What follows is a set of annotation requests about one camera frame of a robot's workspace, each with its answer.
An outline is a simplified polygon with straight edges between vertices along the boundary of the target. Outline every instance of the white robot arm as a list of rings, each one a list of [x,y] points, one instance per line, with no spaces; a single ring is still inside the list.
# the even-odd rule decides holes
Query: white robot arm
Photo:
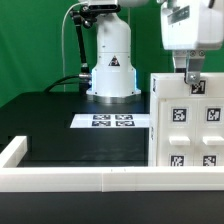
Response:
[[[136,70],[131,65],[131,30],[116,12],[120,7],[137,7],[147,2],[88,0],[82,8],[92,15],[97,14],[97,65],[92,70],[92,88],[87,91],[89,99],[125,103],[140,95],[141,91],[136,87]]]
[[[162,39],[173,50],[174,67],[186,69],[185,82],[197,84],[206,50],[218,50],[224,39],[223,0],[157,0]]]

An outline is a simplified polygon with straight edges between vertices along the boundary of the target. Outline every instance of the black table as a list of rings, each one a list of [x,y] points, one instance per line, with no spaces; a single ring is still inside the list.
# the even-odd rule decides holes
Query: black table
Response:
[[[0,109],[0,151],[29,136],[20,167],[146,166],[148,129],[70,129],[74,114],[148,113],[77,93],[25,93]],[[224,192],[0,193],[0,223],[223,224]]]

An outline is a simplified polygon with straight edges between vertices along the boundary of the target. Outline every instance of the white border frame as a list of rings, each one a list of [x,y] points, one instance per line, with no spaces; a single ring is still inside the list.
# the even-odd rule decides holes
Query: white border frame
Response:
[[[223,167],[16,168],[26,152],[17,136],[0,154],[0,192],[224,190]]]

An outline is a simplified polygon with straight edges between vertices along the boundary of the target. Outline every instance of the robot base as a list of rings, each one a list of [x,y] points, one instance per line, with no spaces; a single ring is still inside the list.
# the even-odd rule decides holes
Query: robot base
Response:
[[[87,99],[90,101],[96,101],[99,103],[116,104],[116,103],[130,103],[141,99],[141,91],[136,91],[133,95],[125,97],[106,97],[97,96],[91,94],[91,91],[87,91]]]

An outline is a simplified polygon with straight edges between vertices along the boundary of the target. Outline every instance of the white plastic box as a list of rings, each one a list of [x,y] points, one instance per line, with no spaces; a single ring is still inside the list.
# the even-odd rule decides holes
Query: white plastic box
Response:
[[[224,73],[152,74],[150,166],[224,165]]]

